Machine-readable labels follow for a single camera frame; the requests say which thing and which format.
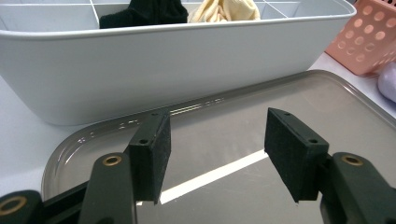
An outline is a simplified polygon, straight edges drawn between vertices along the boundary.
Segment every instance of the white plastic bin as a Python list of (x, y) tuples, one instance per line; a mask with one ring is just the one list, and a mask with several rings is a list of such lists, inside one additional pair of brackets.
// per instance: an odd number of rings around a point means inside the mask
[(66, 125), (302, 72), (356, 13), (344, 0), (258, 1), (260, 21), (98, 30), (129, 1), (68, 2), (0, 4), (0, 75), (40, 118)]

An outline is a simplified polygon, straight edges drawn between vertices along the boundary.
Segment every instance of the pink basket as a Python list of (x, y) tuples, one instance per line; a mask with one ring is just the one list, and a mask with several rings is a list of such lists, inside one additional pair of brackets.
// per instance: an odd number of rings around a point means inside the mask
[(396, 62), (396, 0), (359, 0), (355, 8), (326, 52), (356, 75)]

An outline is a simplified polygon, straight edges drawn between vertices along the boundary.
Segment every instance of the white tabletop surface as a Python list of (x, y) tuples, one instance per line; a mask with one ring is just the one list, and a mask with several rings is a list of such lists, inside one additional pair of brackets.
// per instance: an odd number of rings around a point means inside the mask
[[(383, 97), (376, 78), (357, 77), (323, 53), (310, 69), (342, 77), (396, 118), (396, 104)], [(52, 151), (80, 126), (56, 126), (40, 120), (0, 77), (0, 197), (16, 190), (40, 191)]]

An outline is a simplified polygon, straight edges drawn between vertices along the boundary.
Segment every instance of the gray tray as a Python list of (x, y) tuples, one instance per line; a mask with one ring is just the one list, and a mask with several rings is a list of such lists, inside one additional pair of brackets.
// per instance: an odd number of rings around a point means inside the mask
[[(396, 186), (396, 120), (340, 77), (310, 71), (172, 106), (161, 202), (137, 206), (138, 220), (322, 223), (319, 200), (295, 203), (263, 153), (268, 107), (297, 116), (330, 143), (331, 154), (370, 160)], [(44, 199), (87, 181), (93, 162), (123, 151), (146, 114), (93, 124), (65, 139), (47, 164)]]

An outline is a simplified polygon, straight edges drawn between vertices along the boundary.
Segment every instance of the cream cloth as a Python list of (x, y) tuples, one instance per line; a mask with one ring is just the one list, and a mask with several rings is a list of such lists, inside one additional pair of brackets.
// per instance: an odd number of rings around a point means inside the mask
[(255, 21), (260, 12), (253, 0), (204, 0), (189, 17), (189, 22)]

